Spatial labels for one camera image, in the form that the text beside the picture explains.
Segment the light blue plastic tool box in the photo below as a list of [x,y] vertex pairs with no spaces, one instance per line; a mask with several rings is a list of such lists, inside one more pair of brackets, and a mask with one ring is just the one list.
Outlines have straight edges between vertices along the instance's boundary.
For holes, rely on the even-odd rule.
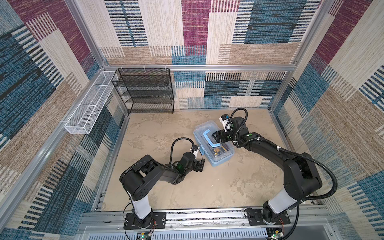
[[[217,167],[218,165],[229,161],[235,154],[235,147],[231,144],[231,142],[217,143],[212,137],[212,134],[219,130],[219,127],[214,121],[207,121],[196,126],[194,129],[195,139],[197,140],[199,146],[203,149],[203,155],[208,158],[213,167]],[[222,155],[215,156],[214,148],[220,146],[223,146],[228,151]]]

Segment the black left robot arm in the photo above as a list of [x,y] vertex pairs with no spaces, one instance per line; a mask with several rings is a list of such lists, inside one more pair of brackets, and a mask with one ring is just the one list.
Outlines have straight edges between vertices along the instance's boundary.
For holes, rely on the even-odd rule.
[[157,182],[172,185],[181,183],[192,171],[202,172],[204,159],[197,159],[195,152],[186,152],[180,161],[173,164],[161,164],[150,155],[145,155],[120,175],[120,183],[130,197],[134,216],[140,222],[150,220],[152,207],[148,193]]

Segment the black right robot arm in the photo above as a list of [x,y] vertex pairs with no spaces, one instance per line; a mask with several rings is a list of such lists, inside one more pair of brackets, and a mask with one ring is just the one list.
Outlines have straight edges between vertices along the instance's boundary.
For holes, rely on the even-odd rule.
[[286,153],[275,143],[255,132],[250,133],[243,124],[244,118],[220,117],[224,129],[216,131],[212,137],[218,143],[232,142],[235,146],[259,154],[278,166],[284,174],[282,190],[263,204],[263,220],[266,224],[275,223],[286,210],[298,205],[304,198],[323,186],[315,164],[305,157],[308,154]]

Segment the black mesh shelf rack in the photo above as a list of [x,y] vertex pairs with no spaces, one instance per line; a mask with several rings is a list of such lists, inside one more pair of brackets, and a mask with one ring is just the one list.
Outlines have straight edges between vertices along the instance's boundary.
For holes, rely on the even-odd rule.
[[119,68],[112,83],[130,114],[174,112],[175,97],[168,68]]

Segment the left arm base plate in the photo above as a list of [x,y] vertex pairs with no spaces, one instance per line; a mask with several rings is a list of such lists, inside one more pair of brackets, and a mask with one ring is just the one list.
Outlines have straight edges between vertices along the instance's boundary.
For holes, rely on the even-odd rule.
[[166,212],[151,212],[143,220],[141,220],[135,213],[128,213],[126,214],[124,230],[164,229],[166,220]]

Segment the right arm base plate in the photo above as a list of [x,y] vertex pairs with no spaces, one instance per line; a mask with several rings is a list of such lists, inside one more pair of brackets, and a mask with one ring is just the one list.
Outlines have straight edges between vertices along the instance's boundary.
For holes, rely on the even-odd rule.
[[286,211],[276,214],[269,209],[246,208],[244,215],[248,219],[250,226],[289,225],[291,223]]

